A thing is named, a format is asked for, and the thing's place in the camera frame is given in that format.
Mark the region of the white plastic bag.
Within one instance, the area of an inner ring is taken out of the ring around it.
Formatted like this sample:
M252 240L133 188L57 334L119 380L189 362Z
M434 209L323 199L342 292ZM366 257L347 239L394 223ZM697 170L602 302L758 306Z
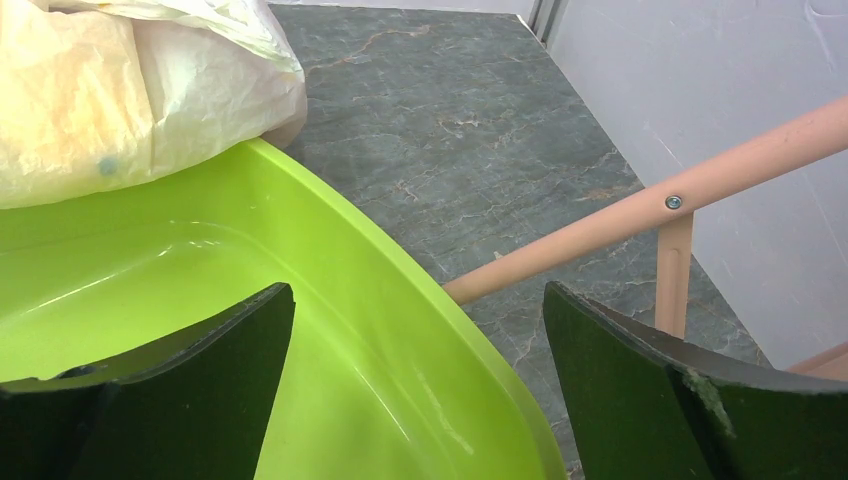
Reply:
M5 1L1 205L147 183L307 117L264 1Z

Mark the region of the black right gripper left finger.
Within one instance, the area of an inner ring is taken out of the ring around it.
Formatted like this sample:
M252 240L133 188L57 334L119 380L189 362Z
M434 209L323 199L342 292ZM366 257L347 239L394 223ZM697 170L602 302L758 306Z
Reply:
M295 313L274 283L169 335L1 386L5 479L250 479Z

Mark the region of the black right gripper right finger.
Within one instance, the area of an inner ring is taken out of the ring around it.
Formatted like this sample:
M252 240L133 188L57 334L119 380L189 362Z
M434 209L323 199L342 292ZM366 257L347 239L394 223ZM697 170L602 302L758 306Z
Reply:
M847 385L688 343L562 284L543 320L589 479L843 479Z

